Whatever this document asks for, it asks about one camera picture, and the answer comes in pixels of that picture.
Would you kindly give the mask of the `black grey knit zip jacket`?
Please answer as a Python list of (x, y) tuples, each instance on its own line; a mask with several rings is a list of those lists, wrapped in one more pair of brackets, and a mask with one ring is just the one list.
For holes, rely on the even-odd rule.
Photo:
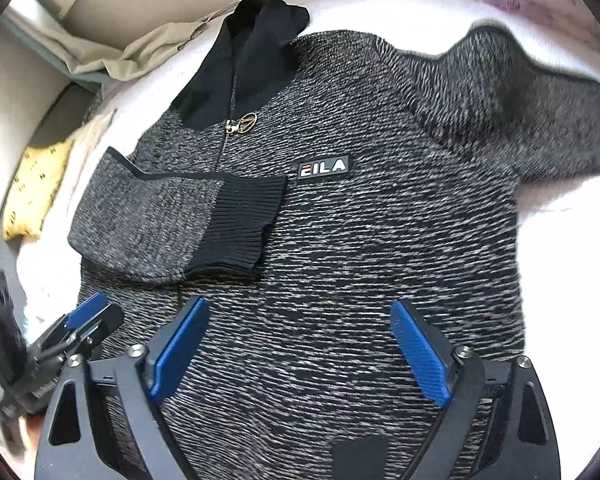
[(394, 479), (434, 419), (390, 330), (412, 300), (496, 360), (524, 348), (516, 194), (600, 174), (600, 84), (479, 26), (427, 56), (244, 0), (68, 235), (115, 356), (187, 300), (210, 323), (164, 418), (203, 479)]

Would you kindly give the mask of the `yellow patterned cushion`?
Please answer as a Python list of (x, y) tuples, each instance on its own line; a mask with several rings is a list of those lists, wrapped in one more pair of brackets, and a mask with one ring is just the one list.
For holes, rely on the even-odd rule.
[(72, 147), (73, 140), (67, 140), (46, 148), (29, 146), (24, 150), (3, 209), (2, 237), (5, 242), (18, 236), (41, 236)]

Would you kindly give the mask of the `white dotted bed quilt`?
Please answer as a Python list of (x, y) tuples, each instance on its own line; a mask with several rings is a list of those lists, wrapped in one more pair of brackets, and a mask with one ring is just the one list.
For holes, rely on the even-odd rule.
[[(539, 66), (600, 84), (598, 53), (475, 0), (284, 1), (309, 12), (308, 34), (364, 32), (402, 51), (433, 57), (448, 52), (471, 29), (500, 26)], [(102, 114), (114, 110), (114, 120), (88, 156), (76, 189), (58, 193), (40, 239), (20, 249), (17, 272), (32, 332), (88, 297), (81, 295), (82, 258), (68, 235), (102, 154), (132, 153), (197, 73), (236, 6), (107, 104)], [(553, 419), (560, 473), (577, 479), (594, 468), (600, 454), (600, 174), (524, 183), (516, 204), (524, 348), (511, 359), (497, 361), (529, 357)]]

